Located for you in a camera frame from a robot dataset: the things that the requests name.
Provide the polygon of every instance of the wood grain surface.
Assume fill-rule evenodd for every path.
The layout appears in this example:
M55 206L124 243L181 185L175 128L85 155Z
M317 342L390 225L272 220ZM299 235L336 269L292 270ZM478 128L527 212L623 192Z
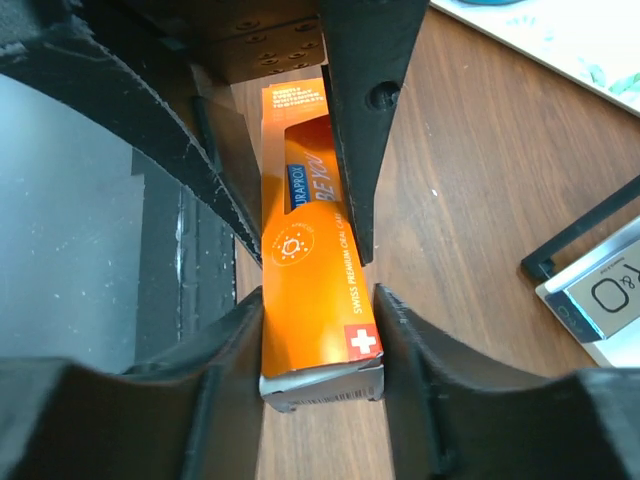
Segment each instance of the wood grain surface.
M260 89L237 85L260 151ZM430 10L376 194L371 284L510 365L547 376L592 362L534 295L522 257L640 173L640 122L569 80ZM566 249L568 262L637 203ZM238 252L238 290L260 270ZM265 411L258 478L393 478L382 403Z

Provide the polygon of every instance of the black frame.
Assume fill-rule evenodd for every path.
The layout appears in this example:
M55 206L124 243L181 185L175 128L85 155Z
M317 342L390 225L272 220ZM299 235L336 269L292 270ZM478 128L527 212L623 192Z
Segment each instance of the black frame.
M638 198L639 195L640 175L624 187L609 195L605 200L579 217L571 225L527 255L521 262L522 269L529 277L538 282L547 281L555 274L555 263L551 258L553 255L580 238L603 220L609 218L622 207L628 205Z

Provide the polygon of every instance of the orange toothpaste box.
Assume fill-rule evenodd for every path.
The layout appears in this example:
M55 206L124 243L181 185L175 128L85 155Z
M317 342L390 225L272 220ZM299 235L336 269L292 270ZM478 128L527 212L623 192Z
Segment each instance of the orange toothpaste box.
M384 389L382 347L343 204L322 79L262 93L260 394L276 410Z

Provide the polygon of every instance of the red square with white cross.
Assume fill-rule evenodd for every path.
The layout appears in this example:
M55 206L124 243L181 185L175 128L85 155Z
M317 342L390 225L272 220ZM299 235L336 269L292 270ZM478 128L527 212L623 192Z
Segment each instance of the red square with white cross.
M350 362L375 358L382 352L375 323L345 325L344 336Z

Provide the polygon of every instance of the sun logo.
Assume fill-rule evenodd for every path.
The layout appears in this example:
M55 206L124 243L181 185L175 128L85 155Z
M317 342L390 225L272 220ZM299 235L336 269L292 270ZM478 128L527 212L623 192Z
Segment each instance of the sun logo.
M273 260L278 265L292 265L305 258L313 247L313 229L305 224L292 225L274 242Z

